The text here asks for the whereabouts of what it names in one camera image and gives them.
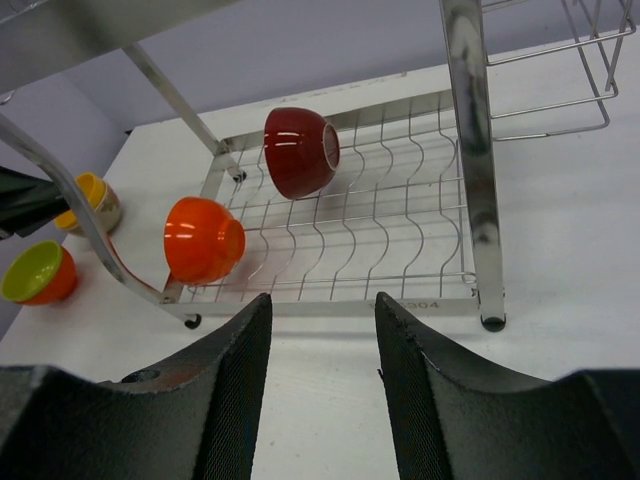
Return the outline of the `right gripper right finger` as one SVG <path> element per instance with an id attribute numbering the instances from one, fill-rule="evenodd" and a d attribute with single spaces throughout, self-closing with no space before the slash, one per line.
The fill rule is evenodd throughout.
<path id="1" fill-rule="evenodd" d="M 639 373 L 546 381 L 479 356 L 386 293 L 375 326 L 403 479 L 635 479 Z"/>

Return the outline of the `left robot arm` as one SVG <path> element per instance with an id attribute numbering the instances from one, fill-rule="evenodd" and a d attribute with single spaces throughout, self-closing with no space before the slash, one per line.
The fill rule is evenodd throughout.
<path id="1" fill-rule="evenodd" d="M 50 180 L 1 168 L 1 239 L 27 237 L 69 210 Z"/>

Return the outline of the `lime green bowl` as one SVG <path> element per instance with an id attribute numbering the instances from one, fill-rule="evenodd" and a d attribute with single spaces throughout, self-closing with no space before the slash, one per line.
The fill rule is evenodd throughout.
<path id="1" fill-rule="evenodd" d="M 6 271 L 1 283 L 3 298 L 23 305 L 44 305 L 58 300 L 56 276 L 62 261 L 62 247 L 55 241 L 31 246 Z"/>

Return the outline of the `orange bowl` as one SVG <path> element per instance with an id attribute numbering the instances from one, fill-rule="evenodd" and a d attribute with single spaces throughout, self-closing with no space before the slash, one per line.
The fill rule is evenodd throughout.
<path id="1" fill-rule="evenodd" d="M 172 207 L 164 227 L 164 253 L 171 275 L 201 286 L 228 275 L 245 252 L 242 224 L 219 202 L 184 197 Z"/>
<path id="2" fill-rule="evenodd" d="M 60 244 L 46 241 L 27 249 L 11 265 L 2 283 L 2 294 L 21 305 L 47 305 L 66 299 L 77 283 L 71 254 Z"/>

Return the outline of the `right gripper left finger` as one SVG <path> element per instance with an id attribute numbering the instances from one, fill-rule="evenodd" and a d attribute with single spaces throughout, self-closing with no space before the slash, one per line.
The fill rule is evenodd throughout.
<path id="1" fill-rule="evenodd" d="M 1 371 L 5 479 L 247 479 L 272 338 L 260 294 L 218 329 L 118 382 Z"/>

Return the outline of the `dark red bowl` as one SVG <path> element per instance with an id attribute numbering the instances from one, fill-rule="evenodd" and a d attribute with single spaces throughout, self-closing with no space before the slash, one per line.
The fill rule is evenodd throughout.
<path id="1" fill-rule="evenodd" d="M 278 192 L 297 200 L 326 187 L 340 163 L 336 129 L 322 115 L 300 107 L 272 110 L 264 125 L 264 154 Z"/>

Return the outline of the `white floral bowl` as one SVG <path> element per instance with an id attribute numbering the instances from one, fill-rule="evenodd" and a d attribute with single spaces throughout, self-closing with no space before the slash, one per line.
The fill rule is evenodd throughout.
<path id="1" fill-rule="evenodd" d="M 120 200 L 115 191 L 106 181 L 89 173 L 78 176 L 76 182 L 87 197 L 104 230 L 107 233 L 111 232 L 122 216 Z M 67 234 L 85 236 L 71 210 L 56 217 L 54 224 L 57 229 Z"/>

